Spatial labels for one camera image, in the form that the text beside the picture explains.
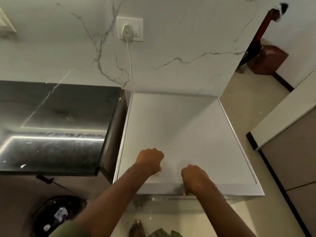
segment white cable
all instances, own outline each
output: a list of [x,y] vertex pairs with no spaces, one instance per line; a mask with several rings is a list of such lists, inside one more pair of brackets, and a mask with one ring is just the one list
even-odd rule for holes
[[126,39],[126,43],[127,43],[128,58],[130,59],[131,79],[132,79],[132,84],[133,84],[133,90],[134,90],[134,93],[135,93],[135,83],[134,83],[133,74],[132,74],[132,62],[131,62],[130,49],[129,49],[129,47],[128,47],[128,41],[127,41],[127,39]]

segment floor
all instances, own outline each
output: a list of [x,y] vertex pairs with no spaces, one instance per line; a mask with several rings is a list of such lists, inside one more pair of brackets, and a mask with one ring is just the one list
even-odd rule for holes
[[[252,150],[245,136],[287,95],[288,91],[272,76],[255,75],[246,69],[244,74],[233,75],[221,97],[228,118],[265,192],[265,197],[239,202],[231,207],[258,237],[304,236],[263,160],[258,152]],[[143,222],[147,235],[162,227],[167,232],[178,231],[184,237],[216,236],[205,214],[131,213],[122,216],[112,236],[127,236],[134,219]]]

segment black baseboard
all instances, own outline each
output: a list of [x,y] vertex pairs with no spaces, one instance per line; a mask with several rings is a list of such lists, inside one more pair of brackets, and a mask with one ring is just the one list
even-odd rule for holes
[[278,73],[274,73],[272,75],[282,86],[284,86],[289,92],[293,91],[294,88],[286,81],[284,80]]
[[250,131],[246,134],[246,137],[247,137],[251,147],[253,148],[253,150],[257,149],[258,148],[258,144],[256,143],[256,141],[255,141],[255,139],[252,136]]
[[304,224],[302,218],[300,217],[300,215],[298,214],[294,204],[292,203],[290,197],[288,196],[288,194],[286,193],[285,189],[283,188],[281,182],[279,181],[277,175],[275,174],[275,172],[273,171],[271,165],[269,164],[267,158],[265,157],[265,155],[263,154],[262,150],[260,149],[259,154],[261,155],[261,158],[263,159],[264,163],[266,164],[268,170],[270,171],[274,181],[276,182],[277,186],[279,187],[284,199],[286,200],[287,204],[289,205],[294,217],[296,218],[298,224],[300,225],[302,231],[304,232],[304,234],[306,235],[306,237],[312,237],[312,235],[310,234],[310,232],[308,231],[306,225]]

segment fist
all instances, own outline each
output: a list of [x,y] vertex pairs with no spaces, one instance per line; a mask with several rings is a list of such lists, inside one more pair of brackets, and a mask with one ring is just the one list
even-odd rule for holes
[[142,165],[150,175],[153,175],[161,171],[160,162],[164,156],[163,152],[156,148],[142,150],[137,156],[136,164]]
[[182,169],[181,175],[186,195],[189,193],[197,195],[199,191],[207,188],[210,184],[215,186],[206,172],[198,166],[188,165]]

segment white plug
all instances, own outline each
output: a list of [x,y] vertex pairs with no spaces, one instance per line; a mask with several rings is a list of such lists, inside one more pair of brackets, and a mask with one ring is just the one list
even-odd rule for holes
[[131,26],[125,25],[122,31],[122,37],[124,40],[131,41],[133,40],[134,32]]

